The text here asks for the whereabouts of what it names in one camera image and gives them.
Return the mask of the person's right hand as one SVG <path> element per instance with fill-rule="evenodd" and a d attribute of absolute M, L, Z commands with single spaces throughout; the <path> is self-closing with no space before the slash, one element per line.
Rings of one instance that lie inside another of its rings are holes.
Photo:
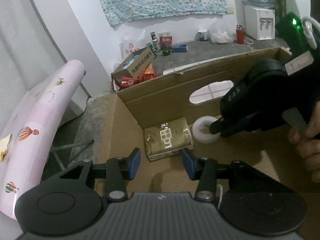
<path fill-rule="evenodd" d="M 310 122 L 304 133 L 296 127 L 289 131 L 289 142 L 296 146 L 296 150 L 304 160 L 304 165 L 311 173 L 311 180 L 319 183 L 319 102 L 316 103 Z"/>

